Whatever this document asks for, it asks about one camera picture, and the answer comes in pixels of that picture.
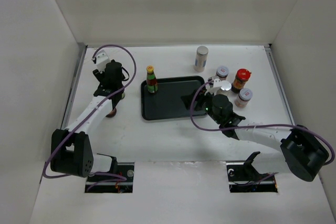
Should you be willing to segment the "tall silver-capped white bottle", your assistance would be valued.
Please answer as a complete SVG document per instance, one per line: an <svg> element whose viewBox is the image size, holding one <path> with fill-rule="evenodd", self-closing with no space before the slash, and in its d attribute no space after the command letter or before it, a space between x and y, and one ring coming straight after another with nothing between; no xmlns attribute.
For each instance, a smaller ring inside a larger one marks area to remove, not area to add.
<svg viewBox="0 0 336 224"><path fill-rule="evenodd" d="M194 69L197 72L203 72L206 66L208 56L208 48L205 46L199 46L196 50L196 57L194 63Z"/></svg>

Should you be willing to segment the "grey-lid jar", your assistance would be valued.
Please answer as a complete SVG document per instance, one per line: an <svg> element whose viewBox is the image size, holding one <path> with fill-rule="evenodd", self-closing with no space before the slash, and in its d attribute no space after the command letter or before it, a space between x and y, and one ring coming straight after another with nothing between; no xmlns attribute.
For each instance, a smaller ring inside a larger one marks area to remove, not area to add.
<svg viewBox="0 0 336 224"><path fill-rule="evenodd" d="M248 102L252 99L253 92L249 88L243 88L240 90L238 96L235 99L235 105L239 108L244 108Z"/></svg>
<svg viewBox="0 0 336 224"><path fill-rule="evenodd" d="M229 74L229 68L227 66L219 66L216 70L216 76L221 80L226 80Z"/></svg>

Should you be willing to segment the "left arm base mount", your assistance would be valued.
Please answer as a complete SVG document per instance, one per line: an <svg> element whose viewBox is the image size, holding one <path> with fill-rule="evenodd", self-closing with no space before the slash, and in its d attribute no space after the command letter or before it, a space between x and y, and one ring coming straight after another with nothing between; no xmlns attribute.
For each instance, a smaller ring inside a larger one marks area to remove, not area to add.
<svg viewBox="0 0 336 224"><path fill-rule="evenodd" d="M108 175L87 177L85 193L127 194L133 192L135 163L118 163Z"/></svg>

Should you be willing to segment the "red-lid dark sauce jar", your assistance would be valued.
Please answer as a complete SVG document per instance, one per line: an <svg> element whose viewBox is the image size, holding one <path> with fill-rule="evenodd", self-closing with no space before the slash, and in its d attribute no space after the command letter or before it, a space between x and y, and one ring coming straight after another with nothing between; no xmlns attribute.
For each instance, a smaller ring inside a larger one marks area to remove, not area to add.
<svg viewBox="0 0 336 224"><path fill-rule="evenodd" d="M232 82L232 91L239 93L244 88L246 82L250 79L251 72L245 68L238 69L235 75L235 79Z"/></svg>

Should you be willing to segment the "black plastic tray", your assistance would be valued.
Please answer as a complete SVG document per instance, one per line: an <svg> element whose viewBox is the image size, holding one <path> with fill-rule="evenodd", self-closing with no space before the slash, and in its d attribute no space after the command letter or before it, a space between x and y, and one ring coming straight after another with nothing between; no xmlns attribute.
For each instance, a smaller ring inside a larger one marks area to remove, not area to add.
<svg viewBox="0 0 336 224"><path fill-rule="evenodd" d="M158 79L158 92L150 94L146 81L141 83L141 113L147 121L189 117L181 97L192 95L202 84L201 76L185 76Z"/></svg>

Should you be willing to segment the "red-label sauce bottle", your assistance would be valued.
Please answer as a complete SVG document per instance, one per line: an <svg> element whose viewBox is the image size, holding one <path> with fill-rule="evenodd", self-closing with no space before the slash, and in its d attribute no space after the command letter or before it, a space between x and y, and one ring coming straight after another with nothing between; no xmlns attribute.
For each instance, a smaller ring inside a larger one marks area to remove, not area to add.
<svg viewBox="0 0 336 224"><path fill-rule="evenodd" d="M154 67L153 66L147 66L146 68L147 74L146 74L146 85L148 92L150 94L156 94L157 93L157 79L156 75L154 73Z"/></svg>

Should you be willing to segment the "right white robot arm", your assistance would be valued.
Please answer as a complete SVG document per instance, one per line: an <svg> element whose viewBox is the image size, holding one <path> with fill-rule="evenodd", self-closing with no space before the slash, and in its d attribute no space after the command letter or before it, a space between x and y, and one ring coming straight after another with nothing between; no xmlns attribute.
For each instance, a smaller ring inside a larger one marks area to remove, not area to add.
<svg viewBox="0 0 336 224"><path fill-rule="evenodd" d="M218 124L226 137L250 141L275 150L273 154L252 153L243 165L244 175L251 180L266 173L292 173L311 182L320 169L332 163L335 152L321 136L302 125L260 125L233 111L233 104L222 94L193 92L181 97L187 110L203 110Z"/></svg>

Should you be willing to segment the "silver-lid white jar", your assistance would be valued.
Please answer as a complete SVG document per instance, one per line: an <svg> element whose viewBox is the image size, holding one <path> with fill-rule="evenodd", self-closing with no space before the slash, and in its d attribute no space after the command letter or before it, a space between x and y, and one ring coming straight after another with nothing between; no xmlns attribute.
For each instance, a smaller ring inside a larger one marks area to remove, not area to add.
<svg viewBox="0 0 336 224"><path fill-rule="evenodd" d="M223 80L221 81L221 87L218 89L217 94L222 94L225 96L228 96L231 89L232 89L232 84L229 81Z"/></svg>

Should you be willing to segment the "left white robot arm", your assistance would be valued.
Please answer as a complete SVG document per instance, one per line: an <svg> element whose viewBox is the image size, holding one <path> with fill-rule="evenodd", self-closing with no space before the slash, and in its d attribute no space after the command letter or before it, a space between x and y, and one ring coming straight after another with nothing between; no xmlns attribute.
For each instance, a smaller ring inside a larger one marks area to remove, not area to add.
<svg viewBox="0 0 336 224"><path fill-rule="evenodd" d="M115 60L106 60L105 69L93 71L99 81L97 90L86 109L65 129L56 129L51 137L51 152L55 153L50 161L53 172L87 177L100 173L106 181L113 181L118 168L113 165L113 157L94 154L90 136L102 120L108 116L122 99L122 64Z"/></svg>

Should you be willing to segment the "grey-lid jar front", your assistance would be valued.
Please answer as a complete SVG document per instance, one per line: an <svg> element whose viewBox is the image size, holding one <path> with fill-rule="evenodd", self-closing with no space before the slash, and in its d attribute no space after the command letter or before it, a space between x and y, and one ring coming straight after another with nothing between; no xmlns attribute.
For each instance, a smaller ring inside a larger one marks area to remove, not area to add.
<svg viewBox="0 0 336 224"><path fill-rule="evenodd" d="M244 108L248 102L252 99L253 92L249 88L243 88L240 90L238 96L235 99L235 105L239 108Z"/></svg>

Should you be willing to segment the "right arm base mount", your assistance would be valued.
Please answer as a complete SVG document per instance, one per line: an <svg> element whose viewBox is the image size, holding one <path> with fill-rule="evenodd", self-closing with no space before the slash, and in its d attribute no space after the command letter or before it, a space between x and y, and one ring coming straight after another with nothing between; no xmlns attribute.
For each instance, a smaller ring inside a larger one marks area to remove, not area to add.
<svg viewBox="0 0 336 224"><path fill-rule="evenodd" d="M226 163L231 193L277 193L276 173L259 173L253 162L260 152L253 152L246 160Z"/></svg>

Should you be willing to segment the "grey-lid jar rear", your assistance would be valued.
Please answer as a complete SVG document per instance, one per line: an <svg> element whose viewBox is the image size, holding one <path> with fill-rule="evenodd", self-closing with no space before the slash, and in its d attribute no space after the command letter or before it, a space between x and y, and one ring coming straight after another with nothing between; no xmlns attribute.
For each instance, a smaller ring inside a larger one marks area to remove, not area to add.
<svg viewBox="0 0 336 224"><path fill-rule="evenodd" d="M229 68L227 66L219 66L216 70L216 76L221 80L226 80L229 74Z"/></svg>

